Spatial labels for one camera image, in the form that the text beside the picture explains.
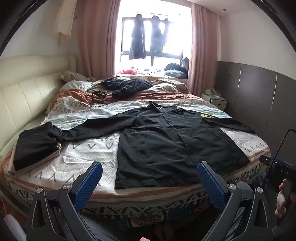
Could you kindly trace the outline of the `person right hand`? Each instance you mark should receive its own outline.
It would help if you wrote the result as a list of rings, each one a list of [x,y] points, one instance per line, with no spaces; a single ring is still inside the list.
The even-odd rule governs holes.
[[[285,208],[285,196],[284,196],[284,190],[285,190],[285,184],[287,183],[287,180],[285,179],[283,183],[279,186],[279,193],[276,198],[276,210],[275,214],[277,217],[281,218],[285,215],[287,209]]]

